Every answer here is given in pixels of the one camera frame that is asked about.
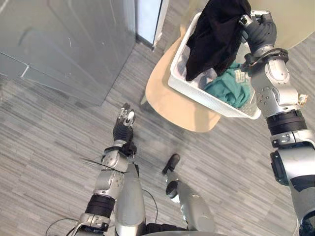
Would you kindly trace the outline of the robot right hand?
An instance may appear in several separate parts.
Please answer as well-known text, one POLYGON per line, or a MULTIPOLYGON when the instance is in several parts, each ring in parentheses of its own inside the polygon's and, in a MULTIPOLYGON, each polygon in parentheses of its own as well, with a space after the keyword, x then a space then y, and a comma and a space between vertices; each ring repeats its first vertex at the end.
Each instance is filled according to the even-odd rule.
POLYGON ((247 41, 252 54, 257 54, 264 47, 275 46, 277 27, 270 11, 251 11, 250 15, 242 15, 239 23, 243 27, 243 38, 247 41))

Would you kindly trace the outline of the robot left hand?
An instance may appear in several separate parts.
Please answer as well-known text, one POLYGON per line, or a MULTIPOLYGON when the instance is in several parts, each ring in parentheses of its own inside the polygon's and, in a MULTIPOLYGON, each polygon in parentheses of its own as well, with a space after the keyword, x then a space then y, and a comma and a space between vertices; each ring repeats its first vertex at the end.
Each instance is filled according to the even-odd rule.
POLYGON ((113 128, 114 141, 121 140, 126 143, 133 139, 133 124, 136 115, 134 109, 128 103, 125 103, 119 112, 116 123, 113 128))

